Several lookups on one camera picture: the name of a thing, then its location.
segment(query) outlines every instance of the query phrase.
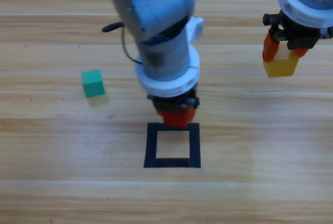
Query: green cube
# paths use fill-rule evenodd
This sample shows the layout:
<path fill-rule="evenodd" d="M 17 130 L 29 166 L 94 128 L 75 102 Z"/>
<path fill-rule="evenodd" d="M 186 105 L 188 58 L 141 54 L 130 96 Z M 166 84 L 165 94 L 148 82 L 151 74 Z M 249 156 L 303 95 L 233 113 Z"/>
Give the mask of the green cube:
<path fill-rule="evenodd" d="M 93 97 L 105 94 L 102 74 L 99 69 L 83 71 L 82 84 L 86 97 Z"/>

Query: wooden surface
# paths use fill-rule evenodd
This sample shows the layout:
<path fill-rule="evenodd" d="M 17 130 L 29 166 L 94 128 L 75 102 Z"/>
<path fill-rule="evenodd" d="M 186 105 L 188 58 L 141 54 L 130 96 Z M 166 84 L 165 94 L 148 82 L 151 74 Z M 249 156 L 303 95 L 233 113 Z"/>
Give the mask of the wooden surface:
<path fill-rule="evenodd" d="M 0 0 L 0 224 L 332 224 L 332 41 L 290 78 L 262 66 L 277 0 L 197 0 L 202 169 L 144 169 L 160 121 L 111 0 Z M 133 40 L 127 35 L 130 52 Z M 108 96 L 88 101 L 80 71 Z M 188 154 L 162 135 L 158 157 Z"/>

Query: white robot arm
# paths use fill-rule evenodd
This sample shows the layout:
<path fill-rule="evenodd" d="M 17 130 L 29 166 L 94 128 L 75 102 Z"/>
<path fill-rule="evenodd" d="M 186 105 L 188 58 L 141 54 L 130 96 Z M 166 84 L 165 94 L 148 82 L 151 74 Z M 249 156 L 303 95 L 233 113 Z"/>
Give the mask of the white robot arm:
<path fill-rule="evenodd" d="M 274 61 L 280 41 L 287 41 L 288 49 L 300 58 L 319 39 L 333 37 L 333 0 L 278 1 L 280 13 L 263 17 L 264 25 L 271 26 L 264 42 L 264 62 Z"/>
<path fill-rule="evenodd" d="M 185 128 L 199 105 L 199 54 L 194 48 L 203 19 L 195 0 L 113 0 L 135 39 L 137 77 L 164 123 Z"/>

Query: black square outline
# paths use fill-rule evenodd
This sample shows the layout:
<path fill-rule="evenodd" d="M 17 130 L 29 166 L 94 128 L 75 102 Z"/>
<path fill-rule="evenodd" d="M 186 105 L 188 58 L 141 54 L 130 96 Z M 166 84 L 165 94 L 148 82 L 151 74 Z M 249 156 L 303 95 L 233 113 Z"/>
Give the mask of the black square outline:
<path fill-rule="evenodd" d="M 189 158 L 156 158 L 158 131 L 189 131 Z M 186 129 L 149 122 L 144 168 L 201 168 L 199 123 L 189 123 Z"/>

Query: black cable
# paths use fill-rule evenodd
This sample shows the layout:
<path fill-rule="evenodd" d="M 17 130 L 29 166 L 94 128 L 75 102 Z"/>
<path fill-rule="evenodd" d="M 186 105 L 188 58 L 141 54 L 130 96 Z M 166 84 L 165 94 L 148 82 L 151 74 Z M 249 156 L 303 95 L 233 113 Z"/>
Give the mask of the black cable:
<path fill-rule="evenodd" d="M 123 46 L 123 50 L 125 52 L 125 55 L 133 62 L 137 63 L 137 64 L 142 64 L 140 61 L 137 61 L 135 60 L 133 57 L 131 57 L 129 55 L 129 53 L 127 52 L 127 49 L 126 49 L 126 44 L 125 44 L 125 25 L 123 24 L 123 22 L 116 22 L 116 23 L 112 23 L 110 25 L 107 25 L 105 26 L 103 29 L 102 29 L 102 32 L 110 32 L 110 31 L 113 31 L 113 30 L 116 30 L 118 28 L 123 28 L 122 29 L 122 32 L 121 32 L 121 43 L 122 43 L 122 46 Z"/>
<path fill-rule="evenodd" d="M 116 30 L 116 29 L 119 29 L 120 27 L 124 27 L 124 24 L 123 22 L 116 22 L 116 23 L 112 23 L 110 25 L 107 25 L 105 26 L 103 29 L 102 29 L 102 32 L 110 32 L 110 31 L 113 31 L 113 30 Z"/>
<path fill-rule="evenodd" d="M 126 49 L 126 44 L 125 44 L 125 26 L 123 26 L 123 29 L 122 29 L 122 32 L 121 32 L 121 42 L 122 42 L 122 45 L 123 45 L 123 50 L 126 54 L 126 56 L 132 60 L 133 62 L 137 63 L 137 64 L 142 64 L 140 61 L 137 61 L 135 60 L 133 57 L 131 57 L 129 55 L 129 53 L 127 52 L 127 49 Z"/>

